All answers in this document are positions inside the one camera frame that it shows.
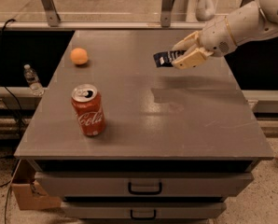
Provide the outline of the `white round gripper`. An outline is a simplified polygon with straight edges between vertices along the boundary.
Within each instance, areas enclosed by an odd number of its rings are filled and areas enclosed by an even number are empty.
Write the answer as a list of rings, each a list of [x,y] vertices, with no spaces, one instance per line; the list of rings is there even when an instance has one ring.
[[[208,21],[200,32],[189,34],[172,47],[172,50],[193,50],[190,54],[181,55],[172,62],[172,65],[177,69],[196,67],[212,55],[222,57],[236,49],[237,44],[227,17],[217,17]]]

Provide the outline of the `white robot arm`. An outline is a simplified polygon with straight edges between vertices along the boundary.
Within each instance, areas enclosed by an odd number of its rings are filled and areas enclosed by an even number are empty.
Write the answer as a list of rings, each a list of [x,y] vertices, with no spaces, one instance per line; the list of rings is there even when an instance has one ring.
[[[256,0],[212,19],[173,46],[184,54],[172,61],[178,69],[195,67],[210,56],[222,57],[250,41],[278,37],[278,0]]]

